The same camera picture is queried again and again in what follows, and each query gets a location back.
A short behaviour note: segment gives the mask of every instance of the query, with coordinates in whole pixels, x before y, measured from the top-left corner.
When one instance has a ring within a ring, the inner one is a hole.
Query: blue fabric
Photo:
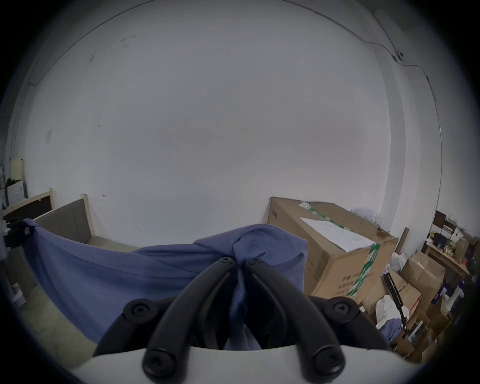
[[[177,296],[200,272],[223,256],[242,265],[259,257],[303,290],[307,241],[272,225],[259,224],[195,241],[134,252],[104,250],[54,235],[32,220],[23,244],[41,287],[65,317],[98,343],[126,303]],[[239,270],[230,309],[232,348],[242,335],[245,290]]]
[[[402,320],[390,319],[379,329],[384,340],[390,344],[402,332]]]

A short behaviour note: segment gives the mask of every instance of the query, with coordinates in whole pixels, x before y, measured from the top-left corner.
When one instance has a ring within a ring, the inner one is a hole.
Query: cardboard box
[[[452,325],[451,319],[442,312],[442,297],[437,303],[430,305],[427,310],[427,316],[430,321],[426,325],[418,342],[415,344],[414,350],[409,353],[407,360],[415,363],[425,363],[430,360],[438,349],[445,343]]]
[[[398,289],[398,293],[400,293],[400,298],[403,301],[403,305],[405,305],[409,310],[410,319],[420,303],[421,294],[404,279],[402,279],[393,269],[390,270],[390,276],[392,277],[392,280]],[[361,302],[369,316],[375,316],[375,305],[377,301],[382,299],[385,295],[390,295],[390,292],[384,280],[379,278],[377,283],[369,292],[368,296]]]
[[[400,276],[422,294],[418,307],[425,310],[444,281],[445,268],[417,251],[400,271]]]
[[[470,235],[467,231],[465,231],[464,229],[460,229],[460,233],[463,235],[463,238],[466,241],[468,241],[470,245],[475,244],[475,238],[472,235]]]
[[[423,323],[420,326],[420,330],[418,331],[420,332],[420,335],[417,338],[417,342],[414,343],[415,346],[417,346],[417,344],[423,340],[425,335],[428,334],[430,330],[428,327],[430,324],[430,319],[421,309],[416,309],[413,316],[411,316],[407,322],[407,328],[409,330],[412,330],[414,327],[414,324],[419,323],[420,321],[422,321]],[[400,356],[408,356],[415,351],[415,348],[413,347],[413,345],[406,338],[403,338],[404,334],[405,334],[405,331],[402,330],[402,332],[396,337],[396,339],[390,343],[391,347],[396,346],[396,352]]]
[[[312,210],[300,206],[301,203],[272,197],[267,223],[307,240],[304,292],[327,299],[349,296],[360,303],[378,281],[398,239],[333,203],[310,202]],[[314,220],[327,217],[376,244],[345,252],[303,222],[302,217]]]
[[[462,260],[465,258],[465,254],[467,253],[468,248],[468,241],[465,239],[459,239],[456,242],[455,253],[453,254],[453,259],[457,263],[461,263]]]

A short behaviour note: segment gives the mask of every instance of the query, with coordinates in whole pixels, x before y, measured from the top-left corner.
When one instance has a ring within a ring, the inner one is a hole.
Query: paper note
[[[358,233],[337,227],[329,221],[305,219],[303,217],[300,219],[345,252],[352,252],[356,249],[370,247],[375,244],[374,241]]]

